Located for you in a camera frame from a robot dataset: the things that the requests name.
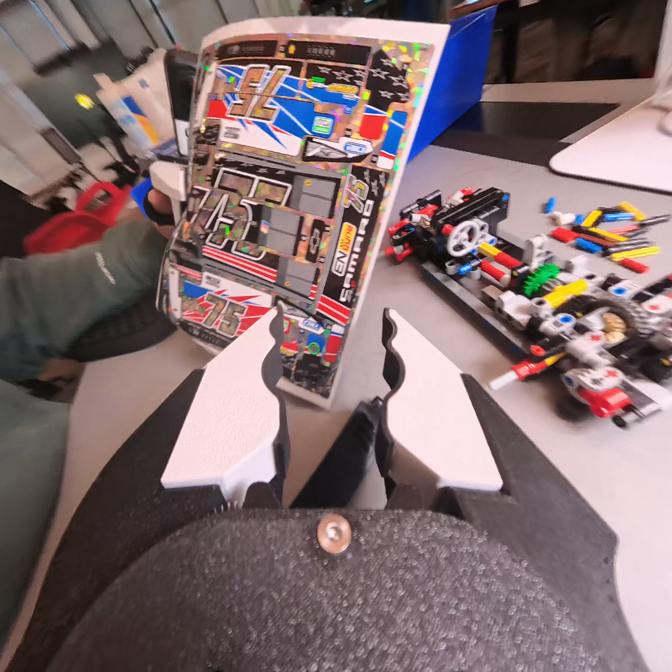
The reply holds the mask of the blue storage bin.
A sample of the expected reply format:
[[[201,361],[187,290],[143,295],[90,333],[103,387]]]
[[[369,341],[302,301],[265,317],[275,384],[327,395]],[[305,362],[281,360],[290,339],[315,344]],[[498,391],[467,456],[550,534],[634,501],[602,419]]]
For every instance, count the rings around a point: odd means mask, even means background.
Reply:
[[[489,7],[450,24],[408,162],[480,102],[496,12]]]

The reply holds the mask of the nitrile gloves box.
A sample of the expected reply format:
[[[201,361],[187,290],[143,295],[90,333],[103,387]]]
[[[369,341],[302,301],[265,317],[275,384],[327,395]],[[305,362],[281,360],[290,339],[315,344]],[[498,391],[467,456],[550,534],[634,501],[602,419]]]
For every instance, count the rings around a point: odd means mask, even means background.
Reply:
[[[160,136],[136,100],[125,88],[104,73],[93,75],[98,85],[97,98],[139,150],[140,156],[152,153]]]

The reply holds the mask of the red plastic container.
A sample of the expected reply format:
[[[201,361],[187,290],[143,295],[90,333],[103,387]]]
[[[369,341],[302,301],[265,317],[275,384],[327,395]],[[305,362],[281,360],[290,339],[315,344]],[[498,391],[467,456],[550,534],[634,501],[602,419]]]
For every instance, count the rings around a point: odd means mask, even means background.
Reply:
[[[100,240],[114,227],[126,206],[132,187],[107,181],[90,186],[71,212],[56,214],[31,232],[22,243],[27,256],[58,253]]]

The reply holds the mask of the white book stand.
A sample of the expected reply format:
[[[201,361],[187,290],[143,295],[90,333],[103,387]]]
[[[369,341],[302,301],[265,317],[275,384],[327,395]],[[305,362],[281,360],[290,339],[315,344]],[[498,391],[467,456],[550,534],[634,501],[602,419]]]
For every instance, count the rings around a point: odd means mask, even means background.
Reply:
[[[568,177],[671,194],[671,55],[654,94],[550,159]]]

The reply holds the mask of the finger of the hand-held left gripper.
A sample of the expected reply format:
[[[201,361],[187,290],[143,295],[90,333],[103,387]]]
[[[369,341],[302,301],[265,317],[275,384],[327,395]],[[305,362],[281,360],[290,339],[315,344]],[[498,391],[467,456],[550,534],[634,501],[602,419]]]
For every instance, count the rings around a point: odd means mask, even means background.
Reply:
[[[180,222],[188,200],[188,166],[171,161],[155,161],[149,167],[153,187],[171,200],[173,219]]]

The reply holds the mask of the partly built lego car chassis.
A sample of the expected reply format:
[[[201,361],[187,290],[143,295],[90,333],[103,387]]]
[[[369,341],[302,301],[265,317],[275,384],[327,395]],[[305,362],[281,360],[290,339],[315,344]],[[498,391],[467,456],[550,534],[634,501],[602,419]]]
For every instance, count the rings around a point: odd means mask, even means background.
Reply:
[[[558,413],[617,427],[671,410],[671,274],[646,281],[540,233],[516,244],[501,230],[499,188],[435,190],[388,227],[387,257],[424,277],[522,358],[493,391],[556,370]]]

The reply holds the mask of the person's left forearm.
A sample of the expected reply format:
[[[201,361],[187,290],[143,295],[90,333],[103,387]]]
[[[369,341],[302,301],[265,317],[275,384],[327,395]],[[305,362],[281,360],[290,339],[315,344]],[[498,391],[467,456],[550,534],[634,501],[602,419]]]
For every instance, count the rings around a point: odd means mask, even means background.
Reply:
[[[149,220],[97,242],[1,260],[1,379],[38,378],[90,327],[156,287],[167,242]]]

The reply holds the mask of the person's left hand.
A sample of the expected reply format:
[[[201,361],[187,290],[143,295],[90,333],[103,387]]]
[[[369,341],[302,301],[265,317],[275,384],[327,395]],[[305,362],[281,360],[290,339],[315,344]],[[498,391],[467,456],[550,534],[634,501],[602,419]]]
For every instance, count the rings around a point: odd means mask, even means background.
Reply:
[[[146,217],[158,227],[173,228],[175,226],[172,199],[158,189],[150,188],[147,191],[142,209]]]

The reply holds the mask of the pile of loose lego pieces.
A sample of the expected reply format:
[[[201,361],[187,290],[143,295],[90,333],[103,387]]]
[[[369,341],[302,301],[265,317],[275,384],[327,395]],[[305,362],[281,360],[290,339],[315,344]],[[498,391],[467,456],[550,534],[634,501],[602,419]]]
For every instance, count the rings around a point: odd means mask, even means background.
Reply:
[[[571,213],[559,210],[557,199],[550,197],[541,212],[552,225],[552,240],[637,274],[649,271],[645,259],[660,254],[652,234],[671,224],[670,213],[648,216],[628,201]]]

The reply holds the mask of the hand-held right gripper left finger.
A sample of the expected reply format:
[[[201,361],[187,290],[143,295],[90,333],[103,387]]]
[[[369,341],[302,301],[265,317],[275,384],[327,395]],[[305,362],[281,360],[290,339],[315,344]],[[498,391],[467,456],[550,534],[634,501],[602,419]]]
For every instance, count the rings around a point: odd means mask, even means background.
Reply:
[[[242,505],[252,484],[285,478],[283,308],[269,310],[204,368],[161,476],[165,489],[215,486],[229,505]]]

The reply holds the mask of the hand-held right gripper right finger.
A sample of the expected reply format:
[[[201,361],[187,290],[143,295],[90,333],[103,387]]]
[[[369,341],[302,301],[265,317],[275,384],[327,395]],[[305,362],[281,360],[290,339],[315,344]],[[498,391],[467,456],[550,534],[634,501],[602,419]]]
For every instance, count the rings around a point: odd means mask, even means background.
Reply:
[[[503,477],[459,367],[393,308],[383,311],[381,342],[381,476],[422,494],[500,491]]]

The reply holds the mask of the holographic lego sticker sheet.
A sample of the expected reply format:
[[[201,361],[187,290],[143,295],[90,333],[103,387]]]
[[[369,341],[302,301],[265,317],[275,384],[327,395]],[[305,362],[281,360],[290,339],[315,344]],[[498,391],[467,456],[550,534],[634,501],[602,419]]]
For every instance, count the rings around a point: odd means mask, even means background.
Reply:
[[[278,386],[329,408],[449,31],[287,16],[208,34],[159,312],[217,353],[282,303]]]

